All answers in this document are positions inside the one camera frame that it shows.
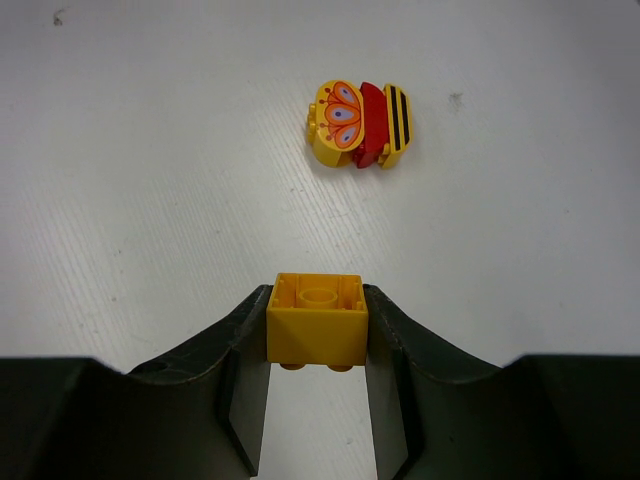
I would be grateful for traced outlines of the yellow small lego brick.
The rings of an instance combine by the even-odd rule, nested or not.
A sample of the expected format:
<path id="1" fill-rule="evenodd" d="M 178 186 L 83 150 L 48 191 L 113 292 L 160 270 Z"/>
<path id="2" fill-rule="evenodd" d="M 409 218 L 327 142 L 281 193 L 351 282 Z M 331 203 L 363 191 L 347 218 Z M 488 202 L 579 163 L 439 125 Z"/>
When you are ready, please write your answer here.
<path id="1" fill-rule="evenodd" d="M 267 360 L 289 370 L 363 366 L 368 326 L 360 276 L 280 273 L 266 309 Z"/>

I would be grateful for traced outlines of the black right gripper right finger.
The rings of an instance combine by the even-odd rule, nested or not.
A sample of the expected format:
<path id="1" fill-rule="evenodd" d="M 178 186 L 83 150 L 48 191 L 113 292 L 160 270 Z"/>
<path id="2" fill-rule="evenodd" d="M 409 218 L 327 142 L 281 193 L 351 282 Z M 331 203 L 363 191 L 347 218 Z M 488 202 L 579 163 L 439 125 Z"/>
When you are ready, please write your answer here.
<path id="1" fill-rule="evenodd" d="M 381 479 L 635 479 L 639 360 L 528 354 L 497 367 L 378 287 L 365 366 Z"/>

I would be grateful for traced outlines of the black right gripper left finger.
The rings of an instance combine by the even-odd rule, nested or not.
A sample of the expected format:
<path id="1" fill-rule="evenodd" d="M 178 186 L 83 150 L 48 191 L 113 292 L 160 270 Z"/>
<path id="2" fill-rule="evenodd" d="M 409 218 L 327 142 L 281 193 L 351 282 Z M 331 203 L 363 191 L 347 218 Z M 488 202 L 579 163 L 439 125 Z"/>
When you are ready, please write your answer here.
<path id="1" fill-rule="evenodd" d="M 5 479 L 249 479 L 270 378 L 256 288 L 231 313 L 128 373 L 89 357 L 1 362 Z"/>

